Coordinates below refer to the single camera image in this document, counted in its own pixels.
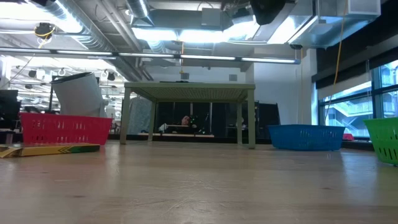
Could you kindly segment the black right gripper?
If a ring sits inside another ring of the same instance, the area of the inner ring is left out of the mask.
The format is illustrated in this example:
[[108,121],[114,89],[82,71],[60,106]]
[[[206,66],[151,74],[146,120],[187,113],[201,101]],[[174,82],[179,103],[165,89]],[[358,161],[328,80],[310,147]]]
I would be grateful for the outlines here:
[[256,22],[270,24],[285,6],[285,0],[250,0]]

